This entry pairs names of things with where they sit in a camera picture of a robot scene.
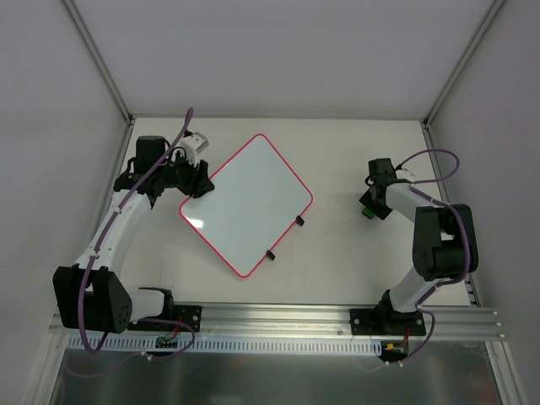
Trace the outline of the green bone shaped eraser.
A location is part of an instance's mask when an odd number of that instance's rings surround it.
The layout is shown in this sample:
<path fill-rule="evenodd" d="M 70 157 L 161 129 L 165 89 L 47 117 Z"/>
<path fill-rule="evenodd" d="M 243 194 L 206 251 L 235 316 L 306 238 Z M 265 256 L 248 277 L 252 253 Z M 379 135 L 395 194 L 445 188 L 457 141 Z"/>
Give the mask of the green bone shaped eraser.
<path fill-rule="evenodd" d="M 363 208 L 362 214 L 368 219 L 373 219 L 375 217 L 375 214 L 367 207 Z"/>

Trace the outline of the pink framed whiteboard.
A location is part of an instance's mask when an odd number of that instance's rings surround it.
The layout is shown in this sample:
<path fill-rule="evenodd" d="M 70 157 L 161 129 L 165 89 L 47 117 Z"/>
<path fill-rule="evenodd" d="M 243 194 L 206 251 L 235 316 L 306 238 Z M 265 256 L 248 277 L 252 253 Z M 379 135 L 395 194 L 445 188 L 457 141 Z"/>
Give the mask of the pink framed whiteboard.
<path fill-rule="evenodd" d="M 311 190 L 264 134 L 211 176 L 214 190 L 187 198 L 180 216 L 240 278 L 248 278 L 313 203 Z"/>

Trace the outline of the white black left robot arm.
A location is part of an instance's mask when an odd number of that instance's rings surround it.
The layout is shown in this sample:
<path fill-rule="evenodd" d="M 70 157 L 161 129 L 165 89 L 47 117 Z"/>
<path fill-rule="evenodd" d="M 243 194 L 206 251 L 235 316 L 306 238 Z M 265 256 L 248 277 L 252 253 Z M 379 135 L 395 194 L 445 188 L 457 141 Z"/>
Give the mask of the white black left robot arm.
<path fill-rule="evenodd" d="M 111 205 L 89 246 L 70 267 L 59 267 L 53 287 L 62 325 L 87 331 L 122 333 L 147 319 L 165 330 L 178 320 L 170 290 L 127 289 L 120 273 L 141 221 L 168 189 L 199 198 L 214 189 L 201 152 L 209 145 L 199 132 L 186 132 L 172 146 L 160 136 L 142 136 L 136 154 L 116 178 Z"/>

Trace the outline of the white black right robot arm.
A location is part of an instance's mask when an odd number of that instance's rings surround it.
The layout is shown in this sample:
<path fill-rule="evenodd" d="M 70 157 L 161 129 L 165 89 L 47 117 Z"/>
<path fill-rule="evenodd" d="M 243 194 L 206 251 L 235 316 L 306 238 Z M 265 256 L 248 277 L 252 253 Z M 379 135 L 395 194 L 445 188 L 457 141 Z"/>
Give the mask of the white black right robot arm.
<path fill-rule="evenodd" d="M 368 162 L 368 190 L 359 199 L 368 219 L 397 212 L 413 223 L 413 266 L 369 310 L 349 312 L 354 336 L 424 336 L 425 301 L 440 287 L 460 283 L 478 268 L 472 210 L 428 196 L 400 179 L 389 158 Z"/>

